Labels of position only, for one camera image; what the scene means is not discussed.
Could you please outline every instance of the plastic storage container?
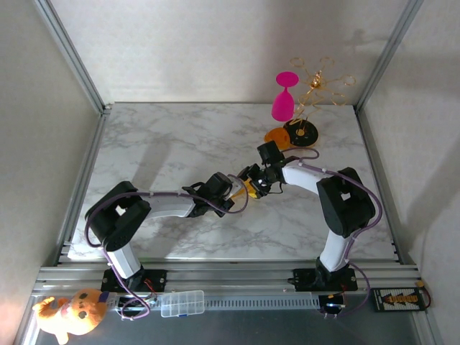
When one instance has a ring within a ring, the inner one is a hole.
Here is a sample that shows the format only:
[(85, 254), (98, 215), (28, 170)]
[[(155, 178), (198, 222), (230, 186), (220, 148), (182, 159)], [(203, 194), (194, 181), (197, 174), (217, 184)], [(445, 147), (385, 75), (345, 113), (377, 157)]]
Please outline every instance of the plastic storage container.
[(184, 291), (182, 293), (165, 293), (161, 297), (161, 316), (189, 316), (204, 313), (204, 292)]

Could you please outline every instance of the wire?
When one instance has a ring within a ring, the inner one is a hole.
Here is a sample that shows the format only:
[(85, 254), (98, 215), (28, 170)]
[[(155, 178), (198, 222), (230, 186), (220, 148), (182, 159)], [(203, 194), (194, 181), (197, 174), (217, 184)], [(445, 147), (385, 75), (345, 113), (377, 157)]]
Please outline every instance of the wire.
[[(243, 207), (241, 207), (238, 211), (227, 211), (227, 210), (224, 210), (222, 208), (219, 208), (218, 206), (212, 204), (212, 202), (210, 202), (209, 200), (206, 200), (205, 198), (202, 198), (200, 196), (197, 196), (197, 195), (191, 195), (191, 194), (185, 194), (185, 193), (174, 193), (174, 192), (158, 192), (158, 193), (152, 193), (152, 192), (127, 192), (127, 193), (121, 193), (121, 194), (118, 194), (118, 195), (115, 195), (113, 196), (112, 198), (109, 198), (107, 199), (106, 201), (104, 201), (103, 203), (101, 203), (101, 205), (99, 205), (98, 207), (96, 207), (94, 209), (93, 212), (91, 212), (91, 214), (89, 215), (88, 219), (86, 220), (86, 225), (85, 225), (85, 230), (84, 230), (84, 237), (85, 237), (85, 240), (86, 240), (86, 243), (88, 244), (88, 246), (90, 246), (91, 248), (99, 248), (99, 249), (102, 249), (102, 253), (103, 255), (105, 256), (105, 258), (107, 259), (107, 262), (109, 264), (109, 266), (112, 268), (112, 270), (114, 271), (114, 274), (115, 274), (115, 277), (118, 281), (118, 283), (120, 284), (120, 286), (122, 288), (124, 288), (124, 290), (129, 293), (130, 295), (133, 296), (133, 298), (131, 300), (128, 300), (124, 305), (123, 307), (121, 307), (121, 310), (120, 310), (120, 315), (121, 315), (121, 318), (124, 319), (124, 318), (128, 318), (129, 320), (137, 320), (138, 318), (144, 318), (145, 316), (149, 315), (150, 314), (150, 307), (148, 305), (148, 303), (141, 297), (139, 297), (136, 293), (134, 293), (129, 287), (126, 286), (126, 284), (124, 283), (123, 281), (123, 278), (121, 278), (121, 275), (119, 274), (118, 270), (115, 268), (114, 266), (114, 263), (112, 262), (112, 260), (110, 259), (109, 257), (109, 253), (107, 253), (106, 249), (104, 248), (103, 244), (100, 243), (100, 244), (94, 244), (91, 242), (91, 240), (89, 239), (89, 227), (90, 227), (90, 224), (92, 223), (92, 221), (94, 220), (94, 217), (102, 210), (104, 209), (105, 207), (107, 206), (110, 206), (112, 203), (114, 203), (115, 201), (121, 199), (121, 198), (128, 198), (128, 197), (131, 197), (131, 196), (152, 196), (153, 198), (156, 198), (156, 197), (165, 197), (165, 196), (182, 196), (184, 198), (192, 198), (192, 199), (196, 199), (196, 200), (200, 200), (200, 201), (204, 201), (205, 203), (207, 203), (210, 207), (214, 208), (215, 210), (217, 211), (220, 211), (222, 213), (227, 213), (227, 214), (238, 214), (238, 213), (241, 213), (243, 212), (246, 207), (247, 207), (247, 204), (249, 202), (249, 191), (247, 190), (247, 187), (246, 185), (244, 184), (244, 182), (238, 178), (237, 176), (234, 176), (234, 175), (229, 175), (229, 177), (231, 178), (234, 178), (236, 180), (238, 180), (241, 185), (243, 186), (245, 192), (246, 192), (246, 200), (244, 202), (244, 205)], [(125, 316), (124, 314), (124, 309), (131, 303), (133, 303), (134, 301), (139, 301), (145, 308), (145, 311), (143, 313), (140, 313), (140, 314), (137, 314), (135, 316)]]
[(244, 201), (244, 205), (238, 211), (224, 210), (224, 209), (214, 205), (212, 202), (210, 202), (209, 200), (207, 200), (205, 198), (202, 198), (202, 197), (197, 196), (197, 195), (186, 194), (186, 193), (175, 193), (175, 192), (156, 192), (156, 193), (153, 193), (153, 192), (126, 192), (126, 193), (121, 193), (121, 194), (115, 195), (115, 196), (107, 199), (106, 201), (101, 203), (101, 205), (96, 207), (93, 212), (91, 212), (90, 216), (88, 217), (88, 219), (86, 221), (86, 225), (85, 225), (85, 230), (84, 230), (85, 240), (88, 243), (88, 246), (90, 246), (91, 248), (100, 248), (102, 244), (94, 244), (94, 243), (92, 243), (91, 240), (89, 239), (89, 235), (88, 235), (89, 234), (89, 226), (93, 222), (94, 217), (102, 209), (104, 209), (107, 206), (110, 206), (115, 201), (117, 201), (117, 200), (119, 200), (121, 198), (128, 198), (128, 197), (131, 197), (131, 196), (151, 196), (153, 198), (161, 198), (161, 197), (165, 197), (165, 196), (177, 196), (177, 197), (180, 196), (180, 197), (184, 197), (184, 198), (191, 198), (191, 199), (196, 199), (196, 200), (203, 201), (203, 202), (207, 203), (210, 207), (212, 207), (215, 210), (217, 210), (219, 212), (222, 212), (222, 213), (226, 213), (226, 214), (238, 214), (238, 213), (241, 213), (246, 209), (247, 204), (249, 202), (249, 192), (247, 190), (246, 185), (244, 184), (244, 182), (240, 178), (238, 178), (237, 176), (234, 176), (234, 175), (229, 175), (229, 177), (235, 178), (236, 180), (238, 180), (241, 183), (241, 185), (243, 186), (243, 188), (244, 188), (244, 190), (246, 192), (246, 200)]
[(362, 234), (364, 231), (366, 230), (369, 230), (370, 228), (373, 228), (374, 226), (376, 226), (379, 222), (380, 222), (380, 219), (382, 219), (382, 216), (383, 216), (383, 207), (382, 207), (382, 204), (380, 203), (380, 200), (379, 198), (374, 194), (374, 192), (372, 192), (370, 189), (368, 189), (366, 186), (362, 185), (361, 183), (359, 183), (358, 181), (355, 181), (353, 180), (352, 178), (349, 178), (348, 176), (344, 175), (344, 174), (341, 174), (339, 172), (335, 172), (335, 171), (330, 171), (330, 170), (326, 170), (326, 169), (320, 169), (319, 167), (314, 167), (312, 165), (309, 165), (309, 164), (306, 164), (303, 162), (303, 158), (300, 158), (299, 159), (299, 164), (300, 166), (304, 167), (304, 168), (307, 168), (309, 170), (312, 170), (312, 171), (315, 171), (317, 173), (325, 173), (325, 174), (329, 174), (329, 175), (335, 175), (335, 176), (339, 176), (340, 178), (342, 178), (343, 180), (347, 181), (347, 182), (350, 182), (351, 184), (355, 185), (356, 187), (358, 188), (361, 188), (364, 192), (366, 192), (367, 194), (369, 194), (369, 196), (374, 200), (375, 204), (377, 205), (377, 217), (374, 219), (374, 221), (365, 226), (364, 228), (358, 230), (358, 231), (355, 231), (353, 233), (353, 236), (351, 237), (351, 240), (350, 242), (348, 243), (348, 245), (346, 246), (345, 248), (345, 254), (344, 254), (344, 258), (345, 259), (348, 259), (348, 256), (350, 254), (350, 250), (351, 250), (351, 247), (353, 246), (353, 243), (354, 241), (356, 240), (356, 238)]
[(311, 147), (291, 147), (290, 149), (284, 149), (283, 151), (281, 151), (281, 153), (284, 153), (284, 152), (287, 152), (287, 151), (298, 151), (298, 150), (307, 150), (307, 151), (311, 151), (311, 152), (316, 153), (315, 157), (301, 157), (301, 158), (299, 158), (300, 160), (315, 160), (315, 159), (319, 158), (319, 151), (316, 150), (316, 149), (313, 149)]
[(428, 290), (426, 290), (426, 288), (423, 288), (423, 292), (426, 294), (426, 297), (428, 297), (428, 303), (425, 304), (425, 309), (428, 309), (431, 305), (431, 296)]
[(359, 309), (361, 309), (362, 307), (364, 307), (367, 303), (367, 300), (369, 300), (369, 297), (371, 295), (371, 284), (369, 282), (369, 278), (366, 276), (366, 274), (364, 273), (364, 271), (359, 268), (358, 266), (356, 266), (353, 262), (349, 262), (350, 266), (352, 266), (356, 271), (358, 271), (359, 273), (361, 273), (362, 277), (364, 278), (364, 281), (366, 282), (366, 290), (367, 290), (367, 293), (366, 293), (366, 297), (363, 299), (363, 301), (355, 308), (351, 309), (351, 310), (348, 310), (348, 311), (344, 311), (343, 313), (340, 313), (339, 316), (340, 317), (344, 317), (344, 316), (347, 316), (347, 315), (350, 315), (352, 313), (354, 313), (355, 311), (358, 311)]
[(150, 296), (147, 298), (148, 300), (152, 298), (152, 296), (155, 294), (155, 298), (158, 297), (157, 292), (153, 289), (153, 283), (149, 278), (145, 278), (144, 284), (149, 288), (149, 290), (152, 292), (150, 293)]
[[(350, 254), (351, 247), (353, 246), (353, 243), (356, 240), (356, 238), (360, 234), (362, 234), (364, 231), (369, 230), (370, 228), (373, 228), (374, 226), (376, 226), (379, 223), (380, 219), (382, 219), (382, 216), (383, 216), (382, 204), (380, 203), (379, 198), (370, 189), (368, 189), (367, 187), (365, 187), (364, 185), (362, 185), (358, 181), (355, 181), (352, 178), (349, 178), (348, 176), (346, 176), (344, 174), (341, 174), (339, 172), (330, 171), (330, 170), (326, 170), (326, 169), (320, 169), (319, 167), (314, 167), (312, 165), (308, 165), (308, 164), (304, 163), (303, 160), (304, 160), (303, 158), (299, 159), (300, 166), (302, 166), (304, 168), (307, 168), (309, 170), (315, 171), (317, 173), (326, 173), (326, 174), (329, 174), (329, 175), (339, 176), (343, 180), (345, 180), (347, 182), (350, 182), (351, 184), (355, 185), (358, 188), (361, 188), (372, 199), (374, 199), (374, 202), (377, 205), (377, 210), (378, 211), (377, 211), (377, 217), (375, 218), (375, 220), (371, 224), (365, 226), (364, 228), (362, 228), (362, 229), (360, 229), (358, 231), (355, 231), (353, 236), (351, 237), (350, 242), (347, 244), (347, 246), (345, 248), (344, 259), (348, 260), (348, 256)], [(349, 263), (350, 266), (354, 267), (354, 269), (356, 269), (359, 273), (362, 274), (362, 276), (364, 278), (364, 281), (366, 282), (367, 294), (366, 294), (366, 297), (363, 299), (363, 301), (357, 307), (351, 309), (350, 311), (347, 311), (347, 312), (344, 312), (342, 314), (339, 314), (341, 317), (347, 316), (347, 315), (349, 315), (351, 313), (354, 313), (355, 311), (359, 310), (360, 308), (362, 308), (366, 304), (366, 302), (369, 300), (370, 293), (371, 293), (371, 285), (370, 285), (369, 279), (367, 278), (367, 276), (364, 273), (364, 271), (361, 268), (359, 268), (358, 266), (356, 266), (353, 262), (349, 261), (348, 263)]]

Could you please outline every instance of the black mounting bracket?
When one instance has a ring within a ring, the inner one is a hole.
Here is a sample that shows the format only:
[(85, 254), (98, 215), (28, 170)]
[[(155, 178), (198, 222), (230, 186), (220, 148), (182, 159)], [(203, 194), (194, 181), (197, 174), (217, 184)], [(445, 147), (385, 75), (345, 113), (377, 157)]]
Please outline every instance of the black mounting bracket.
[[(140, 269), (135, 275), (126, 279), (126, 286), (136, 293), (150, 293), (151, 290), (144, 283), (146, 279), (152, 282), (153, 290), (156, 293), (163, 293), (166, 286), (166, 270), (144, 270)], [(112, 269), (104, 272), (102, 278), (101, 291), (109, 291), (111, 293), (124, 293), (125, 289), (119, 284), (115, 273)]]
[(293, 278), (287, 281), (294, 285), (296, 292), (357, 291), (357, 278), (352, 268), (344, 268), (341, 274), (328, 282), (320, 282), (317, 269), (299, 268), (293, 270)]

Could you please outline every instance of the white marble tabletop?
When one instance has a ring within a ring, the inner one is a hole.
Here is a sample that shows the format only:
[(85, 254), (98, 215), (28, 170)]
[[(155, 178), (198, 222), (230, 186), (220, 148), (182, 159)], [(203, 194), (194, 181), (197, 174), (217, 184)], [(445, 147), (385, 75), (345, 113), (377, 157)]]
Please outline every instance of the white marble tabletop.
[[(178, 190), (213, 173), (237, 174), (260, 164), (256, 147), (281, 123), (266, 104), (116, 103), (103, 135), (69, 258), (101, 257), (83, 238), (84, 214), (122, 180), (140, 190)], [(323, 106), (310, 119), (320, 132), (321, 156), (312, 164), (340, 170), (354, 167), (376, 190), (351, 106)], [(138, 257), (174, 259), (315, 259), (328, 234), (318, 196), (295, 186), (282, 195), (250, 199), (238, 215), (145, 221), (132, 239)], [(244, 198), (237, 199), (234, 209)], [(356, 241), (352, 258), (393, 259), (386, 219)]]

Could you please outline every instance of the gray wall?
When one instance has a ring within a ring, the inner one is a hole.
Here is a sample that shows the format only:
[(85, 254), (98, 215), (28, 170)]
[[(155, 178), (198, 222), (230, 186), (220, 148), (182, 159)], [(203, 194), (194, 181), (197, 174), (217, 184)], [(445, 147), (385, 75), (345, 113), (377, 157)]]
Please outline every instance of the gray wall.
[(55, 246), (96, 125), (32, 0), (0, 0), (0, 344)]
[(460, 344), (459, 16), (458, 0), (425, 1), (366, 106), (402, 247), (447, 344)]
[[(352, 74), (357, 101), (407, 0), (52, 0), (106, 103), (270, 103), (275, 76), (327, 55), (327, 79)], [(307, 92), (305, 84), (294, 95)], [(330, 104), (330, 94), (325, 103)]]

